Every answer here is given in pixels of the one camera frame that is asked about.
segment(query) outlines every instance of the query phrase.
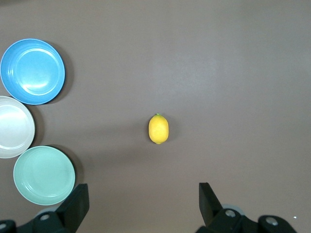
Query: brown table surface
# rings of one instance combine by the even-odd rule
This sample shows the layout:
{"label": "brown table surface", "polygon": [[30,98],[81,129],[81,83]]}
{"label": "brown table surface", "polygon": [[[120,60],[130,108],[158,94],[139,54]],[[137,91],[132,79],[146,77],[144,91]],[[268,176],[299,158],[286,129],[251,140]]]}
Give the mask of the brown table surface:
{"label": "brown table surface", "polygon": [[[88,184],[78,233],[195,232],[199,182],[309,232],[309,0],[0,0],[0,55],[24,38],[66,67],[61,93],[27,107],[31,146],[61,149]],[[162,145],[147,131],[158,112]],[[17,191],[16,159],[0,160],[0,219],[21,225],[46,207]]]}

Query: lemon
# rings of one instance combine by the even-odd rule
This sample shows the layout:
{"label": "lemon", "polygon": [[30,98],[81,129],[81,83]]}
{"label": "lemon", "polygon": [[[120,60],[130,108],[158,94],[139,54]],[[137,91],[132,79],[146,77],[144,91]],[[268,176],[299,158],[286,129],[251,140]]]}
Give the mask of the lemon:
{"label": "lemon", "polygon": [[165,142],[169,137],[169,123],[160,113],[154,115],[149,121],[149,137],[157,144]]}

